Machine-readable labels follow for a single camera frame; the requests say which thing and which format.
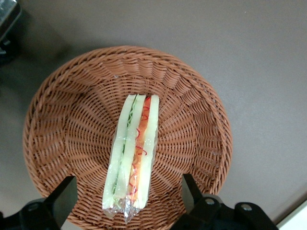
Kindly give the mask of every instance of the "wicker basket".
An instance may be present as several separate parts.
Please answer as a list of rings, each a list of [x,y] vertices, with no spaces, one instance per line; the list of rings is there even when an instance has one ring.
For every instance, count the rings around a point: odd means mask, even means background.
[[[160,97],[158,145],[149,201],[129,224],[102,212],[118,117],[128,94]],[[68,175],[78,181],[70,222],[83,229],[168,229],[184,213],[181,176],[216,194],[230,167],[230,125],[212,86],[178,58],[142,47],[83,54],[52,73],[29,107],[24,157],[43,196]]]

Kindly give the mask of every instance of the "black object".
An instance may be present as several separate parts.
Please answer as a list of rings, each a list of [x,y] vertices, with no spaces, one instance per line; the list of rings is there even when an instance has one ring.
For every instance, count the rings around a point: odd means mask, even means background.
[[[0,66],[13,60],[19,54],[19,46],[7,33],[21,15],[16,0],[0,0]]]
[[[77,200],[77,179],[68,176],[45,200],[27,204],[7,218],[0,213],[0,230],[60,230]]]
[[[253,203],[238,203],[231,209],[218,196],[203,195],[191,174],[182,177],[182,198],[187,213],[171,230],[278,230]]]

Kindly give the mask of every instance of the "carrot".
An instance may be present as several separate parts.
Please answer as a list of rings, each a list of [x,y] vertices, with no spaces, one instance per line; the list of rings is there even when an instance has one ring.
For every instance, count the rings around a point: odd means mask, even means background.
[[[143,149],[143,146],[144,146],[145,131],[148,124],[150,103],[151,103],[151,98],[150,97],[146,98],[142,109],[143,119],[141,119],[139,127],[137,128],[138,135],[136,137],[136,142],[135,142],[135,151],[134,151],[133,163],[131,167],[130,180],[128,186],[128,191],[132,202],[136,200],[138,195],[137,192],[139,187],[142,155],[143,153],[144,155],[147,155],[147,152]]]

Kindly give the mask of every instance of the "white surface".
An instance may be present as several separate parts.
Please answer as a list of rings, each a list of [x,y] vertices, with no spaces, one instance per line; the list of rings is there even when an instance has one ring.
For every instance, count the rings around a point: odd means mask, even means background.
[[[272,219],[307,189],[307,2],[23,0],[24,54],[0,69],[0,209],[38,197],[22,128],[42,80],[93,48],[138,45],[177,56],[218,92],[234,137],[220,197]],[[77,229],[67,224],[63,229]]]
[[[280,230],[306,230],[307,227],[307,206],[300,210]]]

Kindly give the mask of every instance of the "plastic wrap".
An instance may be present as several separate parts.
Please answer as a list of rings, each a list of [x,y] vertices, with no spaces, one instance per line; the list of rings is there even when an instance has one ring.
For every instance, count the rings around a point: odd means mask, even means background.
[[[128,223],[148,200],[158,134],[159,98],[129,95],[119,116],[104,187],[102,209]]]

